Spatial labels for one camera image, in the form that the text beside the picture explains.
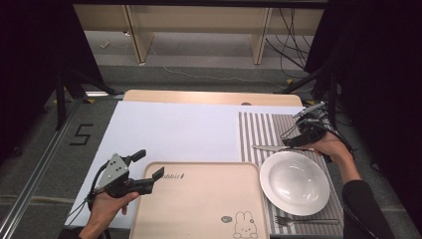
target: bunny illustration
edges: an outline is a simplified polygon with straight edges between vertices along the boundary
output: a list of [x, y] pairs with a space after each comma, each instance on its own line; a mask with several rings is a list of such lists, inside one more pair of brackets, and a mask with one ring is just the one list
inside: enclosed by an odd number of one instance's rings
[[236, 225], [234, 238], [258, 238], [257, 226], [255, 225], [252, 213], [238, 212], [236, 213]]

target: white plate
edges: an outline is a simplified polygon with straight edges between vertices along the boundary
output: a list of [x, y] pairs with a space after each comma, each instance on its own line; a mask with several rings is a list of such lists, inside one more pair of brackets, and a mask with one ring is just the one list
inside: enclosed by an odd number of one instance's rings
[[290, 214], [308, 216], [321, 211], [329, 199], [328, 180], [310, 158], [277, 152], [261, 166], [261, 187], [270, 201]]

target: striped placemat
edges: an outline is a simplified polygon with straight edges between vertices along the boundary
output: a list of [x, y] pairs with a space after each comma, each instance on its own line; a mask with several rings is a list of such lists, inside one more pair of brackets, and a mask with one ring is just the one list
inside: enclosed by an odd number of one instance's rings
[[[296, 119], [287, 115], [239, 113], [239, 159], [254, 162], [261, 167], [264, 160], [274, 152], [252, 148], [252, 145], [283, 145], [280, 135], [295, 125]], [[290, 137], [299, 135], [297, 129], [293, 130]], [[342, 238], [343, 212], [329, 178], [325, 161], [321, 156], [310, 151], [297, 151], [314, 160], [326, 174], [329, 182], [330, 196], [326, 207], [311, 216], [296, 216], [277, 208], [266, 198], [268, 211], [268, 225], [271, 237], [287, 236], [313, 236], [323, 238]], [[288, 216], [294, 219], [330, 219], [339, 220], [339, 225], [321, 224], [296, 224], [292, 227], [282, 227], [276, 224], [275, 216]]]

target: beige tray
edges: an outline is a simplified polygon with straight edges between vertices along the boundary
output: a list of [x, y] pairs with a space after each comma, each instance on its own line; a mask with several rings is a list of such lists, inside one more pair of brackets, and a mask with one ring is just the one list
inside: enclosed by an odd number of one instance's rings
[[248, 162], [155, 162], [153, 192], [138, 201], [134, 239], [269, 238], [259, 169]]

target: knife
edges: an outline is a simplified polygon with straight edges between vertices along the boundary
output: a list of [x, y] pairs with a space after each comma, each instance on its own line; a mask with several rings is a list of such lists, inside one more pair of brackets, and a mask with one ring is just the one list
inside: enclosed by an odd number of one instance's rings
[[299, 147], [289, 147], [289, 146], [270, 146], [270, 145], [252, 145], [252, 148], [259, 149], [259, 150], [265, 150], [265, 151], [281, 151], [286, 149], [296, 149], [296, 150], [302, 150], [302, 151], [314, 151], [313, 149], [303, 149]]

